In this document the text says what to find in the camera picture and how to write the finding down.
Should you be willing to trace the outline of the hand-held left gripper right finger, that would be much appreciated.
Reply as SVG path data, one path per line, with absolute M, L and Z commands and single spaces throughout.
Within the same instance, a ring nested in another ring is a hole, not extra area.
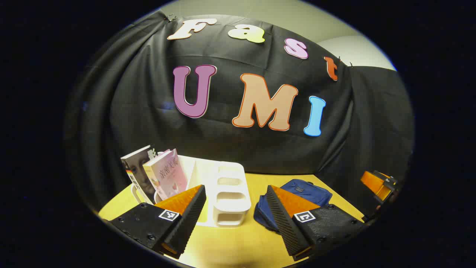
M 266 199 L 284 246 L 293 260 L 323 256 L 367 228 L 336 205 L 316 205 L 280 187 L 269 185 Z

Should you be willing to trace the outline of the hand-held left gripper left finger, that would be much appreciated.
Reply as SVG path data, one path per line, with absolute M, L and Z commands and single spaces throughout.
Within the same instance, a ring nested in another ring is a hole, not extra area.
M 156 205 L 141 202 L 110 222 L 143 246 L 180 258 L 206 200 L 205 186 L 198 185 Z

